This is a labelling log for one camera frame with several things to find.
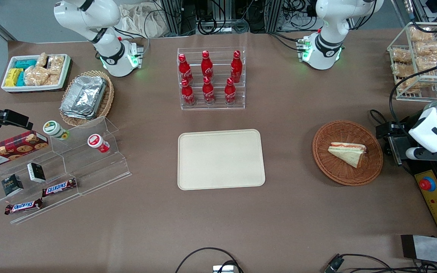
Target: small black box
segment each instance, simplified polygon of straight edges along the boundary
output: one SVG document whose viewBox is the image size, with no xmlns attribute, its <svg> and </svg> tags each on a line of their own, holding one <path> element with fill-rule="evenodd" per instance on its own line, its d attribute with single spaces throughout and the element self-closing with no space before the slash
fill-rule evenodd
<svg viewBox="0 0 437 273">
<path fill-rule="evenodd" d="M 16 174 L 1 181 L 6 196 L 12 196 L 23 189 L 23 183 Z"/>
<path fill-rule="evenodd" d="M 35 181 L 38 183 L 45 182 L 45 174 L 43 173 L 43 168 L 41 165 L 36 163 L 29 163 L 28 173 L 30 173 L 31 181 Z"/>
</svg>

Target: wicker basket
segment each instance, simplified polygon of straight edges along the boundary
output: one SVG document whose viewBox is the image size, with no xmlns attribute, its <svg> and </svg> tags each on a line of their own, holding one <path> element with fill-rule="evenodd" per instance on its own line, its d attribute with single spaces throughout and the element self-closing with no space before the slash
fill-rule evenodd
<svg viewBox="0 0 437 273">
<path fill-rule="evenodd" d="M 101 105 L 99 105 L 99 110 L 97 111 L 97 116 L 95 117 L 95 119 L 101 116 L 107 116 L 107 114 L 109 114 L 109 111 L 111 110 L 112 100 L 114 99 L 114 87 L 112 85 L 111 79 L 109 79 L 109 76 L 107 76 L 105 73 L 100 71 L 87 71 L 80 74 L 79 76 L 91 76 L 91 77 L 99 76 L 107 81 L 107 85 L 104 90 L 105 93 L 102 97 Z M 70 86 L 75 81 L 75 79 L 73 79 L 72 82 L 67 86 L 62 102 L 65 99 L 68 90 L 70 89 Z M 65 123 L 71 126 L 80 126 L 86 122 L 91 121 L 91 119 L 77 119 L 77 118 L 71 118 L 69 116 L 65 116 L 62 113 L 62 111 L 60 111 L 60 115 L 62 116 L 62 119 L 65 121 Z"/>
<path fill-rule="evenodd" d="M 363 144 L 367 152 L 356 169 L 328 152 L 331 142 Z M 369 130 L 351 121 L 333 121 L 317 131 L 313 139 L 313 157 L 319 168 L 331 179 L 343 185 L 365 185 L 382 169 L 383 154 L 379 142 Z"/>
</svg>

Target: sandwich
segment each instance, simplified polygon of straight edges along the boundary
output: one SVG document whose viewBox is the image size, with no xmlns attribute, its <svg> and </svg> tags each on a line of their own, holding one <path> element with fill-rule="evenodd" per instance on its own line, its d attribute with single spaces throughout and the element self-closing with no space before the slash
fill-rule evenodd
<svg viewBox="0 0 437 273">
<path fill-rule="evenodd" d="M 328 152 L 335 157 L 347 162 L 354 168 L 359 168 L 362 164 L 362 159 L 367 151 L 367 147 L 355 143 L 332 142 L 328 147 Z"/>
</svg>

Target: gray floor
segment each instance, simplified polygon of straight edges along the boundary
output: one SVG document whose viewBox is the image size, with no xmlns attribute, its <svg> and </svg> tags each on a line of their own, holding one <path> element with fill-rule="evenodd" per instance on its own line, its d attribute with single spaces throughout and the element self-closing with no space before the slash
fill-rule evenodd
<svg viewBox="0 0 437 273">
<path fill-rule="evenodd" d="M 136 3 L 142 0 L 115 0 L 120 3 Z M 58 24 L 53 15 L 57 0 L 1 0 L 0 24 L 17 40 L 32 43 L 84 41 L 85 39 Z M 401 27 L 390 0 L 375 13 L 362 29 Z M 7 63 L 7 46 L 0 38 L 0 79 Z"/>
</svg>

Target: brown table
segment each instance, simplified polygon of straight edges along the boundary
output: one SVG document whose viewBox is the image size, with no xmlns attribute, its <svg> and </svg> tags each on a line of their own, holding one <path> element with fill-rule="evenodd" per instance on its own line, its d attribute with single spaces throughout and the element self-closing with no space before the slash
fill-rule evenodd
<svg viewBox="0 0 437 273">
<path fill-rule="evenodd" d="M 340 60 L 327 71 L 299 63 L 268 35 L 154 39 L 141 70 L 112 78 L 116 96 L 108 118 L 120 129 L 119 149 L 132 176 L 20 225 L 10 225 L 0 205 L 0 272 L 174 272 L 189 252 L 205 246 L 230 251 L 248 273 L 318 272 L 335 253 L 412 264 L 402 258 L 399 235 L 437 235 L 414 180 L 385 157 L 372 183 L 344 187 L 319 170 L 311 151 L 324 123 L 349 119 L 374 131 L 368 110 L 388 113 L 393 83 L 385 49 L 398 32 L 351 31 Z M 183 112 L 177 48 L 238 45 L 248 51 L 246 109 Z M 71 78 L 102 70 L 87 42 L 9 43 L 10 56 L 40 52 L 69 54 Z M 61 98 L 62 92 L 0 90 L 0 109 L 27 114 L 38 130 L 49 119 L 60 120 Z M 394 106 L 405 116 L 423 104 Z M 249 128 L 261 133 L 264 185 L 177 187 L 181 133 Z M 21 131 L 2 128 L 0 140 Z M 192 256 L 181 271 L 211 272 L 225 260 L 207 251 Z M 351 258 L 342 268 L 362 265 L 379 266 Z"/>
</svg>

